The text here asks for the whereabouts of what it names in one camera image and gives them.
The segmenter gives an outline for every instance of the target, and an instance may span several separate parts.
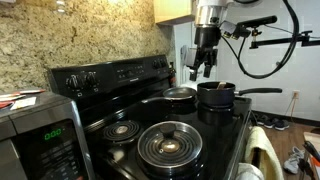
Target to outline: microwave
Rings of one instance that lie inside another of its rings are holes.
[[[95,179],[75,102],[51,92],[34,96],[33,106],[0,109],[1,179]]]

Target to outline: robotic arm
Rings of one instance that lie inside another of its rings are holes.
[[[260,4],[262,0],[199,0],[197,4],[197,14],[195,19],[196,35],[194,43],[197,44],[197,52],[193,65],[190,68],[190,80],[196,81],[198,68],[205,64],[204,77],[210,76],[210,71],[215,65],[221,30],[225,30],[224,35],[235,33],[235,38],[248,37],[250,31],[241,26],[233,26],[229,22],[224,22],[227,15],[228,6],[252,7]]]

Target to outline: green digital display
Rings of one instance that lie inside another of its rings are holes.
[[[46,133],[44,135],[44,140],[49,141],[50,139],[54,138],[54,137],[58,137],[61,134],[62,130],[61,128],[53,130],[49,133]]]

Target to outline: wooden cabinet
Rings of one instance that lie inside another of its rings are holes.
[[[154,0],[155,23],[175,25],[194,21],[196,0]]]

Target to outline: stove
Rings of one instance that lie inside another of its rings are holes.
[[[208,107],[160,97],[164,55],[48,71],[52,90],[77,103],[101,179],[234,179],[249,135],[251,99]]]

